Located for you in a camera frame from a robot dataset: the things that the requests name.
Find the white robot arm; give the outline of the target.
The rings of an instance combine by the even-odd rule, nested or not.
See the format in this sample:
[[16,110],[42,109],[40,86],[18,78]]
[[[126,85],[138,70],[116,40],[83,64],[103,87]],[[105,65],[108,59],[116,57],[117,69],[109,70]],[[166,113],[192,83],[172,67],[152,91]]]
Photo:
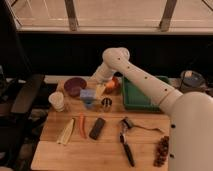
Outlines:
[[120,72],[170,118],[169,171],[213,171],[213,97],[182,93],[133,65],[127,48],[107,48],[92,77],[109,81]]

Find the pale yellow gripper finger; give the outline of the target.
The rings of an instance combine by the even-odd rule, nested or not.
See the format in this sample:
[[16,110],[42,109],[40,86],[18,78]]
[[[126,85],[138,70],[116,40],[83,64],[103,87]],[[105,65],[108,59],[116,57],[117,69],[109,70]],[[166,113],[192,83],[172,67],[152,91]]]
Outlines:
[[105,85],[104,84],[98,84],[96,86],[96,90],[95,90],[95,98],[100,99],[101,96],[103,95],[104,91],[105,91]]

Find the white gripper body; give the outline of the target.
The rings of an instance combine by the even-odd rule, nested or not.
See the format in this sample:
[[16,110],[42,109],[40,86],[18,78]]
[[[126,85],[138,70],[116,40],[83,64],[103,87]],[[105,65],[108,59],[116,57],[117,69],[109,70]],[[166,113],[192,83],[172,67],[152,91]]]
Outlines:
[[108,82],[112,78],[112,73],[109,69],[99,66],[94,74],[91,76],[92,80],[97,83]]

